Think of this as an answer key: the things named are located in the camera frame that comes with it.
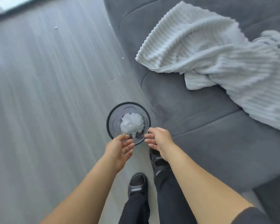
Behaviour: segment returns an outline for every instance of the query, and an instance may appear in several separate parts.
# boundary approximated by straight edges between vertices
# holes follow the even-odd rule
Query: slipper
[[[154,179],[161,171],[170,171],[171,167],[169,163],[161,157],[159,151],[150,148],[149,158],[150,158],[151,165],[153,166]]]
[[[148,198],[148,182],[147,177],[144,173],[138,172],[133,175],[130,180],[128,187],[128,197],[133,193],[142,193],[146,198]]]

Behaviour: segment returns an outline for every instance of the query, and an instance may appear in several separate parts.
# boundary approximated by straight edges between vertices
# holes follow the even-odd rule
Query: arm
[[[170,133],[150,128],[148,145],[169,162],[199,224],[230,224],[243,210],[253,207],[241,195],[197,165],[175,145]]]
[[[97,224],[116,174],[132,156],[132,140],[119,135],[106,146],[103,157],[84,180],[40,224]]]

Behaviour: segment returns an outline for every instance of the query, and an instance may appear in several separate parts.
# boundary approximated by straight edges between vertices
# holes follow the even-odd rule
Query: person's left arm
[[[74,191],[40,224],[97,224],[116,174],[132,156],[133,141],[122,134],[106,146],[105,154]]]

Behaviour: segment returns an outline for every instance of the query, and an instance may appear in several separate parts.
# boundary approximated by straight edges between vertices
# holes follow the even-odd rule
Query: ribbed blanket
[[[136,60],[184,73],[187,89],[220,85],[255,120],[280,130],[280,33],[249,42],[239,24],[180,2],[148,35]]]

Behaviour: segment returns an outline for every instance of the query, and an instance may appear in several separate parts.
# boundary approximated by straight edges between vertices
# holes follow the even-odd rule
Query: forearm
[[[42,224],[97,224],[116,176],[114,162],[102,157],[84,180]]]
[[[168,162],[198,224],[230,224],[239,213],[252,206],[174,146],[168,150],[171,153]]]

